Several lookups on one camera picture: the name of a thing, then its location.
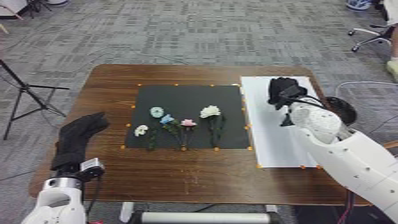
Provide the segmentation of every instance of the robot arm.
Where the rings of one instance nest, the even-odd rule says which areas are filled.
[[[301,101],[316,103],[310,98]],[[398,223],[398,161],[381,145],[337,115],[305,103],[289,106],[294,135],[333,180]]]
[[[104,173],[97,158],[85,160],[85,147],[92,135],[108,127],[104,113],[76,119],[60,129],[56,154],[51,170],[53,178],[44,182],[33,211],[22,224],[85,224],[86,215],[81,204],[83,183]]]

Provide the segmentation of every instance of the office chair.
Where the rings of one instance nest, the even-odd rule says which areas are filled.
[[[369,27],[371,28],[380,28],[383,30],[380,32],[376,32],[376,31],[362,29],[362,28],[353,28],[348,32],[349,36],[357,33],[357,31],[374,35],[372,38],[357,42],[355,46],[351,47],[351,52],[357,52],[362,45],[374,42],[374,41],[378,41],[378,43],[387,42],[387,44],[390,45],[390,36],[392,36],[392,32],[394,32],[394,27],[392,26],[378,26],[378,25],[369,25]]]
[[[372,0],[372,4],[374,4],[374,9],[381,13],[381,18],[387,21],[388,16],[387,16],[387,10],[383,8],[381,1],[380,0]],[[387,25],[385,26],[369,25],[369,27],[374,28],[374,29],[381,29],[381,31],[376,32],[376,31],[362,29],[362,28],[353,28],[349,30],[349,32],[348,32],[349,36],[357,33],[357,31],[374,35],[372,38],[369,38],[367,40],[357,42],[355,46],[351,47],[351,52],[357,52],[357,50],[362,47],[362,45],[371,43],[371,42],[374,42],[374,41],[378,41],[378,43],[387,42],[387,44],[390,45],[390,36],[392,36],[392,32],[394,32],[394,27],[387,26]]]

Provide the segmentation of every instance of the gray carpet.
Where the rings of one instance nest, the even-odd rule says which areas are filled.
[[[387,45],[371,44],[353,54],[353,40],[367,35],[346,36],[351,27],[383,21],[372,10],[348,11],[341,0],[70,0],[53,12],[42,9],[33,19],[26,14],[24,21],[1,23],[10,31],[8,35],[0,33],[1,58],[26,82],[70,88],[53,97],[63,112],[92,67],[104,63],[301,65],[312,70],[326,95],[346,81],[392,82],[383,68]],[[15,93],[0,81],[0,131]],[[398,115],[398,88],[344,85],[339,93],[358,110],[355,127],[369,133]],[[21,111],[31,108],[30,99],[22,99]],[[14,123],[8,140],[0,141],[0,179],[33,170],[40,163],[56,135],[47,122],[58,126],[62,118],[44,112]],[[398,119],[371,133],[376,141],[398,139],[396,124]],[[30,178],[26,174],[0,181],[0,223],[19,223],[31,209]],[[95,219],[117,223],[118,206],[99,203]],[[202,205],[138,206],[156,211],[191,211]],[[294,223],[289,207],[278,209],[285,222]],[[261,212],[262,206],[211,208],[218,210]]]

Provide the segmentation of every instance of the pink flower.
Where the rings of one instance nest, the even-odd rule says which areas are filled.
[[[193,127],[193,126],[195,126],[195,122],[193,122],[193,120],[191,120],[191,119],[184,119],[184,120],[181,121],[181,126],[184,126],[184,127]]]

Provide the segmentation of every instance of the white flower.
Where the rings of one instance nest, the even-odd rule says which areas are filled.
[[[140,125],[140,126],[134,128],[134,131],[133,131],[133,133],[134,133],[134,137],[138,137],[140,135],[145,134],[147,129],[149,129],[149,128],[147,128],[145,125]]]
[[[200,111],[200,118],[207,118],[209,116],[218,116],[220,115],[220,109],[216,106],[207,106],[202,108]]]
[[[150,115],[154,118],[161,118],[163,117],[163,113],[165,113],[165,110],[161,107],[152,107],[150,108]]]

